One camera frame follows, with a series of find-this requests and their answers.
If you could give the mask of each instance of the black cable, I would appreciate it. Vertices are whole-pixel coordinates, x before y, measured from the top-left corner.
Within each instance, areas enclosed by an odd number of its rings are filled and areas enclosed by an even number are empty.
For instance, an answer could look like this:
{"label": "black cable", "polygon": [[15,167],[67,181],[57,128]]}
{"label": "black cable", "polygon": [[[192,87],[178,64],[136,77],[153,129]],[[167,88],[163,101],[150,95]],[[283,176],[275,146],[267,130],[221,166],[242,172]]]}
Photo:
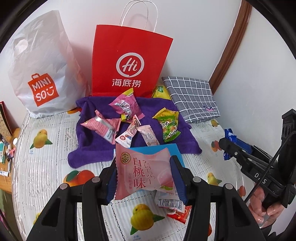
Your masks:
{"label": "black cable", "polygon": [[277,152],[275,153],[274,157],[271,159],[270,163],[268,164],[267,168],[265,169],[262,177],[259,179],[259,181],[256,183],[256,185],[253,187],[253,189],[251,190],[251,192],[249,193],[249,195],[246,197],[246,199],[244,200],[245,203],[247,203],[249,201],[249,199],[251,198],[251,196],[254,194],[254,192],[256,191],[256,189],[259,187],[259,185],[261,184],[261,182],[263,181],[263,179],[265,178],[266,174],[268,173],[269,169],[271,168],[271,166],[273,165],[273,163],[275,162],[276,158],[278,157],[278,155],[280,154],[281,150],[283,149],[283,147],[286,145],[286,143],[288,142],[288,140],[294,135],[296,134],[296,131],[291,132],[291,134],[287,137],[287,139],[285,140],[285,142],[280,146],[280,148],[277,150]]}

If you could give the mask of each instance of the candy wrapper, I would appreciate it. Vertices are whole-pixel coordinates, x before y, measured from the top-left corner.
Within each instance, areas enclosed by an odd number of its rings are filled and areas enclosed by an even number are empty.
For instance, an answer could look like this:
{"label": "candy wrapper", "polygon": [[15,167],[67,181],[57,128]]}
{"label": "candy wrapper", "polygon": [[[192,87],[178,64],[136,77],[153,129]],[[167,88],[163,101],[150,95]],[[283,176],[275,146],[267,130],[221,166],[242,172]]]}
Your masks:
{"label": "candy wrapper", "polygon": [[165,190],[173,190],[172,194],[163,193],[160,191],[156,192],[154,202],[157,204],[158,207],[164,207],[164,208],[170,208],[170,209],[176,209],[178,212],[185,213],[185,205],[184,203],[179,199],[177,190],[175,185],[173,185],[172,188],[169,188],[167,186],[162,186]]}
{"label": "candy wrapper", "polygon": [[95,131],[105,140],[109,141],[111,144],[115,144],[115,136],[119,130],[121,119],[105,119],[104,116],[95,110],[96,116],[81,123],[82,126]]}
{"label": "candy wrapper", "polygon": [[[224,131],[225,131],[225,138],[236,144],[237,143],[237,136],[233,134],[233,131],[230,128],[224,129]],[[227,152],[224,152],[223,157],[224,157],[224,160],[227,161],[232,156],[229,155]]]}
{"label": "candy wrapper", "polygon": [[152,118],[157,119],[163,129],[164,142],[170,142],[181,134],[178,131],[179,112],[162,108]]}
{"label": "candy wrapper", "polygon": [[181,134],[181,132],[177,130],[178,125],[174,115],[157,117],[157,120],[163,129],[164,142],[173,141]]}
{"label": "candy wrapper", "polygon": [[174,212],[168,213],[167,216],[170,217],[170,218],[173,218],[175,220],[178,220],[181,223],[185,224],[186,219],[187,219],[187,217],[188,217],[188,215],[190,213],[191,207],[192,206],[186,206],[184,213],[181,213],[181,212],[178,212],[177,210],[174,210]]}
{"label": "candy wrapper", "polygon": [[166,100],[172,100],[170,98],[170,94],[168,93],[168,90],[163,85],[159,85],[155,87],[152,98],[162,98]]}
{"label": "candy wrapper", "polygon": [[170,115],[175,116],[175,120],[178,125],[179,112],[173,111],[173,110],[168,110],[167,108],[162,108],[152,118],[157,119],[158,117],[164,117],[164,116],[170,116]]}
{"label": "candy wrapper", "polygon": [[109,105],[112,106],[118,114],[121,114],[121,120],[124,122],[131,123],[134,115],[136,115],[139,120],[145,116],[135,99],[133,88],[123,92]]}
{"label": "candy wrapper", "polygon": [[138,117],[136,115],[133,116],[132,123],[129,125],[127,130],[123,132],[120,136],[118,136],[115,141],[126,148],[131,147],[131,140],[137,133],[137,128],[141,125]]}
{"label": "candy wrapper", "polygon": [[138,132],[141,133],[147,146],[160,145],[150,125],[138,127]]}
{"label": "candy wrapper", "polygon": [[145,155],[116,144],[115,156],[118,180],[115,200],[121,200],[140,189],[171,192],[161,189],[162,186],[173,186],[167,148],[153,155]]}

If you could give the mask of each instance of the hi logo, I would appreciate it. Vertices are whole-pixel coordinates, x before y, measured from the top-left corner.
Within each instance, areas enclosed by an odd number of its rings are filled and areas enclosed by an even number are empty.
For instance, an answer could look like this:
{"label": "hi logo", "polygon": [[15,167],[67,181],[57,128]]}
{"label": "hi logo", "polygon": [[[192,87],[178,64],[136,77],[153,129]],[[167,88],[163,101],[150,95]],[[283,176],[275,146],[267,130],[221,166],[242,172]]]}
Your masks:
{"label": "hi logo", "polygon": [[123,77],[135,77],[144,69],[144,59],[137,53],[126,53],[116,63],[117,72]]}
{"label": "hi logo", "polygon": [[41,76],[39,74],[33,74],[32,80],[28,82],[28,85],[33,92],[37,106],[59,97],[55,83],[47,73]]}

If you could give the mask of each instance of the human hand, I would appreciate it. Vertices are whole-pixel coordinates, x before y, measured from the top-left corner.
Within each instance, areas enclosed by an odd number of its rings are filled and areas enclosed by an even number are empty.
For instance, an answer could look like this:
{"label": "human hand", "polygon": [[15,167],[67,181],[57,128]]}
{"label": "human hand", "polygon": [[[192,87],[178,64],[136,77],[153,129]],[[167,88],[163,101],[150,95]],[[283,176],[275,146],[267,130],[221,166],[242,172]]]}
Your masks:
{"label": "human hand", "polygon": [[263,223],[264,215],[267,213],[269,219],[264,223],[262,227],[267,227],[275,222],[278,216],[284,210],[284,206],[279,202],[276,202],[268,207],[267,211],[262,206],[265,194],[262,187],[258,187],[254,194],[250,198],[249,209],[257,223]]}

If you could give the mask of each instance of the bed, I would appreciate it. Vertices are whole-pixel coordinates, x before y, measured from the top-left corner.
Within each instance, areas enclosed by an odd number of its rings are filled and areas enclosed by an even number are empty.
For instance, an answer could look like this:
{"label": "bed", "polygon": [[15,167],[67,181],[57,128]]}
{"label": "bed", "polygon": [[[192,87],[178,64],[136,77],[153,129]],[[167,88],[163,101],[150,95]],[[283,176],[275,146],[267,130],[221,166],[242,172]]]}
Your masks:
{"label": "bed", "polygon": [[[79,112],[67,112],[41,119],[33,119],[27,114],[21,128],[20,138],[14,158],[12,175],[12,195],[16,220],[23,240],[26,240],[36,219],[52,194],[63,182],[63,178],[73,169],[67,161],[68,153],[78,146],[76,123]],[[213,150],[211,143],[224,137],[220,125],[212,125],[211,121],[191,123],[191,132],[203,150],[202,154],[183,154],[184,164],[195,176],[204,180],[212,172],[222,180],[221,185],[231,183],[236,189],[243,185],[244,179],[238,164],[231,159],[223,160],[223,151]],[[51,145],[40,149],[32,148],[33,140],[40,130],[45,129]],[[91,170],[99,175],[108,167],[111,161],[92,163],[77,170]],[[138,191],[123,200],[112,200],[108,206],[103,206],[103,215],[109,240],[183,240],[186,225],[166,217],[167,209],[160,209],[154,203],[155,191]],[[162,222],[154,223],[153,227],[143,232],[130,235],[130,217],[133,207],[138,203],[146,203],[151,210],[166,217]],[[78,203],[77,210],[78,240],[83,239],[82,207]],[[210,224],[213,232],[209,240],[214,239],[215,204],[211,206]]]}

